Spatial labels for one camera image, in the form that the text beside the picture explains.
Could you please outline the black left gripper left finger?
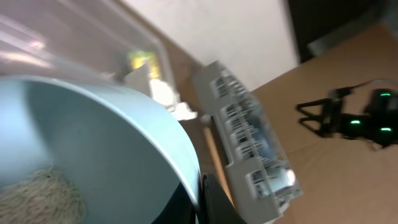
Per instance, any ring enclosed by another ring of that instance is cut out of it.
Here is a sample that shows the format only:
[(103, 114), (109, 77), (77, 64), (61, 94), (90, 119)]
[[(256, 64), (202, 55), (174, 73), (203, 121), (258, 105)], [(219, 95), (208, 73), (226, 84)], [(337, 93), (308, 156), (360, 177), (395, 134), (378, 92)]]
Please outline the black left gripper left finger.
[(195, 224), (195, 211), (182, 183), (152, 224)]

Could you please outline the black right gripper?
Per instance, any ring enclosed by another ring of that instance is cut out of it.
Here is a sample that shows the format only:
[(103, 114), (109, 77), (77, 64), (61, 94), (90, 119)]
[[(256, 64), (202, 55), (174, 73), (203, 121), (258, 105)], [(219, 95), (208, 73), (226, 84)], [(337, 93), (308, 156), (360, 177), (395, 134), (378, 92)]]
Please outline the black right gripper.
[[(309, 116), (300, 118), (298, 122), (317, 136), (326, 137), (340, 133), (346, 139), (366, 139), (380, 146), (397, 144), (397, 97), (372, 96), (365, 106), (363, 114), (348, 114), (342, 112), (338, 103), (323, 119), (304, 110), (306, 107), (323, 106), (326, 98), (296, 106), (296, 110)], [(307, 121), (318, 123), (318, 129), (307, 124)]]

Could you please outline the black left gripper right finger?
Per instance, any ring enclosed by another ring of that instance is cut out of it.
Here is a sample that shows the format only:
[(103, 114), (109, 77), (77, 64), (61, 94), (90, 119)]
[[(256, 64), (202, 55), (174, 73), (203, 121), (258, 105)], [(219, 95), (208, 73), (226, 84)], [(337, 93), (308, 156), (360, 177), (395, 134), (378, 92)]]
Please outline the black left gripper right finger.
[(246, 224), (213, 174), (202, 178), (201, 214), (206, 224)]

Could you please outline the light blue rice bowl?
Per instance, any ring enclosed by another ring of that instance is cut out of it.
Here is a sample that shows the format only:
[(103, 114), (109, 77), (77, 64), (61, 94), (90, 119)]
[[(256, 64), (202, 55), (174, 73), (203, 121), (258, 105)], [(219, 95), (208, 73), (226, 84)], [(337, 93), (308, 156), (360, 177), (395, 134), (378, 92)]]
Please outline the light blue rice bowl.
[(1, 78), (1, 185), (54, 167), (80, 190), (87, 223), (151, 223), (178, 188), (200, 208), (200, 167), (180, 123), (123, 86)]

